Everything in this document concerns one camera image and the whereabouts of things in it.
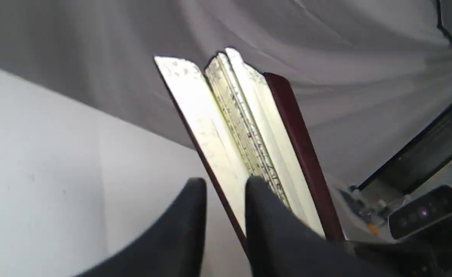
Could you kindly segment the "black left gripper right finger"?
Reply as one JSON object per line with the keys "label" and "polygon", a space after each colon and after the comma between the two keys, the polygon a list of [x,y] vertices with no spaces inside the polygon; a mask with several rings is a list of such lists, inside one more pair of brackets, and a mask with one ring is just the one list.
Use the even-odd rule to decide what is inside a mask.
{"label": "black left gripper right finger", "polygon": [[298,219],[261,177],[245,185],[245,224],[254,277],[394,277],[348,254]]}

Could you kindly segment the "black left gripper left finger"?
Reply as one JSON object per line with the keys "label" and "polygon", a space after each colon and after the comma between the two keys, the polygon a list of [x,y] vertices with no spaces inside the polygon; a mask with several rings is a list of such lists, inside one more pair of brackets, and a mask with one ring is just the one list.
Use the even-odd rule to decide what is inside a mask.
{"label": "black left gripper left finger", "polygon": [[190,178],[136,240],[81,277],[199,277],[206,238],[207,185]]}

